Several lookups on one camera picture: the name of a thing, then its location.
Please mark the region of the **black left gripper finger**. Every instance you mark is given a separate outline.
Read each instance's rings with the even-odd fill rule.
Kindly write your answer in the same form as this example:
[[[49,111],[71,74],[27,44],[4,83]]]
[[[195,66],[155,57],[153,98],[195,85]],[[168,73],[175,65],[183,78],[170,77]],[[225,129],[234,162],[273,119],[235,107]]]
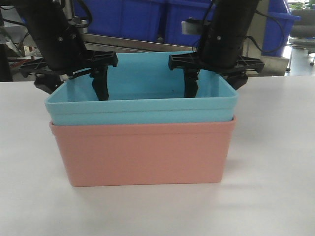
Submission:
[[[59,75],[35,74],[34,86],[48,94],[52,94],[62,84]]]
[[[106,101],[109,98],[107,88],[107,70],[108,66],[92,68],[90,77],[93,78],[92,87],[99,101]]]

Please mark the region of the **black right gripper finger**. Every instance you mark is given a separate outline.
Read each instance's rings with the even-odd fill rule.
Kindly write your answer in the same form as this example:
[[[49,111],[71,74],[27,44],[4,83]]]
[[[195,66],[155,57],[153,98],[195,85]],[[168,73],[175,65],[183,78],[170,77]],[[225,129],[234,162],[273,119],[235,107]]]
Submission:
[[[184,69],[185,92],[184,98],[195,98],[198,91],[199,69]]]
[[[246,71],[228,73],[228,74],[225,73],[222,76],[228,82],[228,84],[235,90],[238,90],[240,87],[245,85],[248,81],[248,76],[246,74]]]

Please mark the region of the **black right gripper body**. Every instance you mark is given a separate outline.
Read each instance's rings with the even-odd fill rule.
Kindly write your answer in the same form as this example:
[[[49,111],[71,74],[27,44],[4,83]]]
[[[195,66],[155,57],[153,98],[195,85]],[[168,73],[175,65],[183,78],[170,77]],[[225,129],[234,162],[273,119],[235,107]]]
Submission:
[[[218,65],[207,64],[199,58],[197,54],[177,54],[170,55],[168,66],[170,70],[180,69],[194,69],[213,71],[222,75],[236,74],[246,72],[248,70],[260,73],[264,68],[264,63],[260,59],[249,58],[245,56],[238,56],[236,62],[232,67],[223,67]]]

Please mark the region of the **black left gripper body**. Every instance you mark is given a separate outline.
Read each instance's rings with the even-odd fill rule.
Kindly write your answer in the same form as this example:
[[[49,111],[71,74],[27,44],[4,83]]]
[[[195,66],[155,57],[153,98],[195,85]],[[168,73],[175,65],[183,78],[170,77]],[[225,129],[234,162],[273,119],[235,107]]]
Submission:
[[[97,74],[108,66],[116,67],[118,57],[115,51],[87,51],[87,58],[83,62],[68,66],[63,69],[51,69],[44,58],[35,59],[24,63],[19,71],[23,77],[30,74],[48,74],[48,75],[67,75],[70,79],[74,79],[86,74]]]

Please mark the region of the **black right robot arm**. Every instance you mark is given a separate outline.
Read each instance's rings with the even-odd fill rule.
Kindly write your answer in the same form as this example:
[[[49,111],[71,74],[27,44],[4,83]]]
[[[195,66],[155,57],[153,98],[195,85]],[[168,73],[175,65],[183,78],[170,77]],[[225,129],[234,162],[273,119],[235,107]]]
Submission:
[[[259,2],[257,0],[214,0],[211,21],[193,20],[201,26],[201,38],[196,52],[170,55],[170,70],[184,71],[185,98],[193,98],[198,91],[200,70],[216,72],[239,89],[248,81],[250,69],[261,72],[264,63],[260,59],[244,57],[241,50]]]

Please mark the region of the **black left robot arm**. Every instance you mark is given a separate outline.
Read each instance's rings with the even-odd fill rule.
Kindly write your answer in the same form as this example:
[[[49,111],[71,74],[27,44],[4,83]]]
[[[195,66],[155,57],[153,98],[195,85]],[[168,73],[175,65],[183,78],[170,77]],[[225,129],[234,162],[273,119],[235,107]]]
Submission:
[[[79,31],[83,25],[68,21],[63,0],[14,0],[12,4],[42,55],[24,63],[21,74],[35,75],[34,85],[48,94],[62,84],[61,75],[74,79],[89,74],[98,99],[108,100],[107,70],[117,66],[116,53],[88,50]]]

